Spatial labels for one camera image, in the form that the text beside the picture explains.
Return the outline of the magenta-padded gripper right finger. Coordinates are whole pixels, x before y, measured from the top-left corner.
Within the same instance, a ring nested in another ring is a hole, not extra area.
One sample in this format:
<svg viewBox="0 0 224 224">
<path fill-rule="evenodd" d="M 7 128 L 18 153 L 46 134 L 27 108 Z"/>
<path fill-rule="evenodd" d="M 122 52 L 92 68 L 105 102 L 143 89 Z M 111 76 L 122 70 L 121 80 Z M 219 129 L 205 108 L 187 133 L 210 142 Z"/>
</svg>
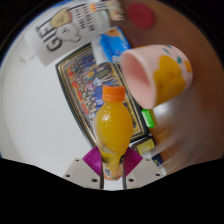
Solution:
<svg viewBox="0 0 224 224">
<path fill-rule="evenodd" d="M 134 189 L 143 187 L 165 176 L 165 170 L 157 166 L 151 158 L 143 158 L 128 148 L 123 161 L 123 188 Z"/>
</svg>

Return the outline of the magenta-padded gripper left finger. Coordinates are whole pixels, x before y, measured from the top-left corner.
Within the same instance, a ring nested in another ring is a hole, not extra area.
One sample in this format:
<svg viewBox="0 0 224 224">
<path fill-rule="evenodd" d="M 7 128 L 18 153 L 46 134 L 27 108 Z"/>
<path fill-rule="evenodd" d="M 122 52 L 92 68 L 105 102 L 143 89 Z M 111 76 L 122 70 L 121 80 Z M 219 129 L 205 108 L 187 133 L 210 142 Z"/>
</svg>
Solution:
<svg viewBox="0 0 224 224">
<path fill-rule="evenodd" d="M 75 158 L 63 178 L 84 188 L 103 189 L 104 177 L 99 149 L 95 147 L 83 158 Z"/>
</svg>

